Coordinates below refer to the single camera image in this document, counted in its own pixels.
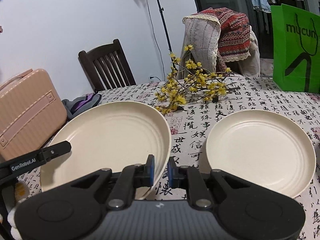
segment dark wooden chair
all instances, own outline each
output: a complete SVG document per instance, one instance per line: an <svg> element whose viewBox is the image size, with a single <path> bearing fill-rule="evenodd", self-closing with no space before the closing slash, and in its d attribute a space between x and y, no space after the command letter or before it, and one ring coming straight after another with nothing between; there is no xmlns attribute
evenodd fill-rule
<svg viewBox="0 0 320 240"><path fill-rule="evenodd" d="M136 85L118 39L89 52L79 52L79 60L97 91Z"/></svg>

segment light stand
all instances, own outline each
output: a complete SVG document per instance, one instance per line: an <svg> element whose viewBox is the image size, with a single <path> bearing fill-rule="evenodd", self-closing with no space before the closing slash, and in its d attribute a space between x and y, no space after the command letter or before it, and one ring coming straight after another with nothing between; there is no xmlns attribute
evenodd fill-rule
<svg viewBox="0 0 320 240"><path fill-rule="evenodd" d="M162 23L163 23L163 27L164 27L164 31L165 31L165 36L167 37L167 41L168 41L169 51L170 51L170 53L172 53L172 48L171 48L171 44L170 44L170 40L169 40L168 30L167 30L167 26L165 25L165 20L164 20L164 16L163 16L164 9L161 7L159 0L157 0L157 3L158 3L159 11L160 11L160 14L161 14L161 19L162 19Z"/></svg>

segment suitcase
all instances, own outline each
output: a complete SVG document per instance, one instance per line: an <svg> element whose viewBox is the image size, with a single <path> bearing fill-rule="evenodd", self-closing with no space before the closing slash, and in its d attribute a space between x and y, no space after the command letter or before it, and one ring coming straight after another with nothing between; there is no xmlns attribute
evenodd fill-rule
<svg viewBox="0 0 320 240"><path fill-rule="evenodd" d="M15 76L0 87L0 155L7 161L39 149L66 119L44 69Z"/></svg>

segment power cord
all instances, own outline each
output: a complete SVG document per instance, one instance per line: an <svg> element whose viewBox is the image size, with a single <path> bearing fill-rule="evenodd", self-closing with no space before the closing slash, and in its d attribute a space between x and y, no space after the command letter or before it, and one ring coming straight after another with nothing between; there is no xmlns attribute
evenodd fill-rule
<svg viewBox="0 0 320 240"><path fill-rule="evenodd" d="M150 79L153 79L153 78L157 78L157 79L159 79L159 81L161 82L161 79L160 79L160 78L158 78L158 77L150 77Z"/></svg>
<svg viewBox="0 0 320 240"><path fill-rule="evenodd" d="M148 12L149 12L149 17L150 17L150 22L151 22L151 26L152 26L152 32L153 32L153 36L155 38L155 41L156 41L156 44L157 44L157 47L158 47L158 50L159 50L159 53L160 53L160 58L161 58L161 63L162 63L162 69L163 69L163 76L164 76L164 79L165 79L165 73L164 73L164 64L163 64L163 60L162 60L162 54L161 54L161 51L160 51L160 48L159 48L159 45L158 45L158 42L157 42L157 39L156 39L156 35L155 35L155 30L153 28L153 23L152 23L152 19L151 19L151 14L150 14L150 8L149 8L149 4L148 4L148 0L147 1L147 6L148 6Z"/></svg>

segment table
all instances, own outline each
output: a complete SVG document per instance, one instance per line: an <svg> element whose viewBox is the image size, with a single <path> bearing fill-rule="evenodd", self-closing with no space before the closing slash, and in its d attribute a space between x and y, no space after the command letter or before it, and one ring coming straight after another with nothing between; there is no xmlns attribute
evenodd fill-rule
<svg viewBox="0 0 320 240"><path fill-rule="evenodd" d="M227 95L218 103L187 104L185 111L168 114L165 118L172 135L171 156L178 166L196 166L201 172L210 170L204 152L204 142L213 127L224 116L245 110L261 109L287 116L309 136L320 156L320 96L309 93L283 92L269 78L229 77L227 82L237 82L240 90ZM155 104L155 92L164 82L142 84L100 92L99 105L123 100ZM30 187L31 195L40 192L39 168L20 176ZM306 223L298 239L320 239L320 166L308 188L296 198L306 212ZM184 199L185 190L169 188L167 170L148 199Z"/></svg>

